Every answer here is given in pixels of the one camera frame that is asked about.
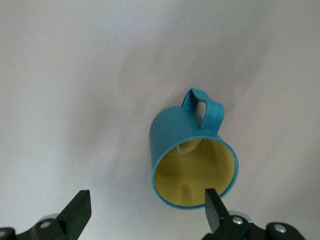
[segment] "mug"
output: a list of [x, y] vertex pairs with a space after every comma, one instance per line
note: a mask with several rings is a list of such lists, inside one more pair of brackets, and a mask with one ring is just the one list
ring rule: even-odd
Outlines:
[[[206, 111], [197, 112], [199, 101]], [[152, 186], [166, 204], [180, 209], [205, 205], [205, 189], [226, 195], [238, 175], [233, 149], [218, 136], [224, 106], [192, 88], [181, 107], [171, 107], [153, 120], [150, 132]]]

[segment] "mug opening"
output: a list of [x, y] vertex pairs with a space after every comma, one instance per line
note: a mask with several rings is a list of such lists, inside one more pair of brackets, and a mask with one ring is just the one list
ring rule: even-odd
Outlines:
[[154, 174], [154, 186], [166, 202], [180, 207], [205, 204], [205, 189], [223, 194], [236, 173], [236, 160], [220, 141], [199, 138], [169, 151]]

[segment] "mug rim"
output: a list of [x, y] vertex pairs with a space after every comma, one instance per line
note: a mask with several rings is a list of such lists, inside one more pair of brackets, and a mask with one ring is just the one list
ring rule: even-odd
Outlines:
[[232, 181], [230, 182], [229, 186], [226, 188], [226, 190], [221, 193], [220, 198], [223, 198], [230, 190], [231, 188], [234, 186], [237, 177], [238, 177], [238, 172], [239, 172], [239, 163], [238, 163], [238, 158], [237, 155], [235, 153], [235, 151], [230, 147], [229, 144], [227, 144], [225, 141], [223, 141], [220, 137], [214, 137], [214, 136], [193, 136], [193, 137], [188, 137], [186, 139], [183, 139], [177, 143], [175, 143], [173, 146], [169, 147], [166, 151], [164, 151], [160, 157], [158, 158], [158, 160], [156, 161], [156, 163], [153, 166], [152, 169], [152, 187], [153, 190], [155, 191], [156, 195], [167, 205], [177, 208], [177, 209], [184, 209], [184, 210], [195, 210], [195, 209], [200, 209], [203, 208], [205, 206], [205, 204], [201, 204], [201, 205], [196, 205], [196, 206], [180, 206], [180, 205], [176, 205], [173, 203], [170, 203], [168, 201], [166, 201], [162, 196], [160, 196], [160, 194], [158, 193], [158, 190], [156, 189], [156, 184], [155, 184], [155, 175], [156, 175], [156, 170], [158, 168], [158, 165], [160, 164], [161, 160], [165, 157], [165, 155], [170, 152], [172, 149], [174, 149], [176, 146], [183, 144], [185, 142], [191, 141], [191, 140], [197, 140], [197, 139], [208, 139], [208, 140], [215, 140], [217, 142], [222, 143], [223, 145], [225, 145], [231, 152], [233, 159], [234, 159], [234, 174], [233, 174], [233, 178]]

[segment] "screw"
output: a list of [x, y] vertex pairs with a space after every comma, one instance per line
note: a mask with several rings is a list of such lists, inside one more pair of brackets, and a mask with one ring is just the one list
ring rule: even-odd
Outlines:
[[44, 228], [48, 227], [50, 224], [51, 223], [49, 221], [45, 221], [45, 222], [41, 223], [40, 228], [44, 229]]
[[281, 224], [275, 224], [274, 225], [274, 229], [277, 230], [279, 233], [282, 233], [282, 234], [284, 234], [287, 231], [285, 226], [283, 226]]
[[234, 216], [234, 217], [232, 218], [232, 221], [233, 221], [235, 224], [238, 224], [238, 225], [241, 225], [241, 224], [244, 223], [244, 221], [242, 221], [242, 219], [241, 219], [240, 217], [238, 217], [238, 216]]

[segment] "white fabric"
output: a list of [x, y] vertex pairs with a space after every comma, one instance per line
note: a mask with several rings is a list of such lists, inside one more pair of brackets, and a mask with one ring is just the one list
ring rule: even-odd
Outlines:
[[320, 1], [1, 1], [0, 218], [89, 189], [80, 240], [201, 239], [151, 186], [149, 127], [190, 89], [225, 106], [229, 210], [320, 238]]

